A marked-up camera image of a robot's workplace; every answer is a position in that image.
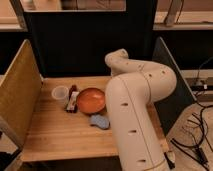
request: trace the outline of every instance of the black cable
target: black cable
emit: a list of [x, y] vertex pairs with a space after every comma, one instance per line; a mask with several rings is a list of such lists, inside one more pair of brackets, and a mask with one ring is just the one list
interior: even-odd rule
[[209, 63], [211, 60], [213, 59], [213, 56], [208, 58], [207, 60], [205, 60], [198, 68], [198, 71], [197, 71], [197, 76], [196, 76], [196, 79], [195, 79], [195, 82], [194, 82], [194, 85], [196, 85], [197, 81], [199, 80], [199, 77], [200, 77], [200, 70], [201, 68], [203, 68], [203, 66], [207, 63]]
[[206, 171], [209, 171], [209, 168], [205, 165], [203, 165], [201, 163], [200, 160], [196, 159], [194, 156], [190, 155], [189, 153], [187, 153], [186, 151], [184, 151], [181, 147], [179, 147], [174, 141], [173, 139], [170, 141], [178, 150], [180, 150], [182, 153], [184, 153], [185, 155], [187, 155], [188, 157], [190, 157], [192, 160], [196, 161], [197, 163], [199, 163]]
[[205, 139], [205, 130], [204, 130], [204, 127], [203, 127], [203, 123], [202, 121], [200, 120], [200, 118], [198, 118], [196, 115], [192, 114], [199, 122], [200, 122], [200, 126], [201, 126], [201, 133], [202, 133], [202, 136], [200, 138], [200, 140], [197, 142], [197, 144], [195, 145], [185, 145], [179, 141], [177, 141], [176, 139], [173, 138], [174, 142], [176, 144], [178, 144], [179, 146], [182, 146], [182, 147], [185, 147], [185, 148], [189, 148], [189, 149], [193, 149], [193, 148], [198, 148], [204, 141]]

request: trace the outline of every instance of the woven wall panel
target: woven wall panel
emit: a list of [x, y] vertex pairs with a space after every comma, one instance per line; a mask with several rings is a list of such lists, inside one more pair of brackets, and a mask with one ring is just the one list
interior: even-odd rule
[[30, 42], [25, 40], [0, 85], [0, 127], [20, 148], [40, 89], [33, 51]]

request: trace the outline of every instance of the wooden panel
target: wooden panel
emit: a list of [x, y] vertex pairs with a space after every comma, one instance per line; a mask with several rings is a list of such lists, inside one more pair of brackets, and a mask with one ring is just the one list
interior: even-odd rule
[[32, 48], [25, 40], [0, 85], [0, 126], [19, 148], [24, 143], [40, 88]]
[[[76, 84], [79, 90], [88, 87], [105, 90], [109, 79], [107, 76], [45, 79], [21, 160], [32, 162], [117, 156], [111, 129], [91, 127], [88, 116], [79, 111], [76, 114], [66, 113], [51, 97], [51, 90], [58, 85], [71, 87]], [[155, 112], [153, 107], [150, 111], [153, 114]], [[168, 150], [158, 119], [154, 115], [151, 118], [164, 150]]]
[[9, 0], [0, 1], [0, 24], [18, 23], [16, 14]]

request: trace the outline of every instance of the red object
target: red object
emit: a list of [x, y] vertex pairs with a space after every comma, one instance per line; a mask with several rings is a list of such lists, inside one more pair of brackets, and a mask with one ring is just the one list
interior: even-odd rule
[[98, 88], [87, 88], [77, 96], [77, 107], [82, 113], [94, 114], [105, 107], [105, 94]]

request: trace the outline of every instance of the cable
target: cable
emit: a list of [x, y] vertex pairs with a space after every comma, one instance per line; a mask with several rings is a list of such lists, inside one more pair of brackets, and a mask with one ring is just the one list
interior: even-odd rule
[[188, 157], [190, 157], [192, 160], [196, 161], [197, 163], [199, 163], [206, 171], [209, 171], [208, 165], [204, 165], [201, 163], [200, 160], [196, 159], [194, 156], [190, 155], [189, 153], [187, 153], [186, 151], [184, 151], [181, 147], [179, 147], [174, 141], [173, 139], [170, 141], [178, 150], [180, 150], [182, 153], [184, 153], [185, 155], [187, 155]]
[[203, 66], [206, 65], [207, 63], [209, 63], [212, 59], [213, 59], [213, 56], [210, 57], [210, 58], [208, 58], [206, 61], [204, 61], [204, 62], [199, 66], [198, 71], [197, 71], [197, 76], [196, 76], [196, 79], [195, 79], [195, 82], [194, 82], [194, 85], [196, 85], [197, 81], [199, 80], [201, 68], [203, 68]]

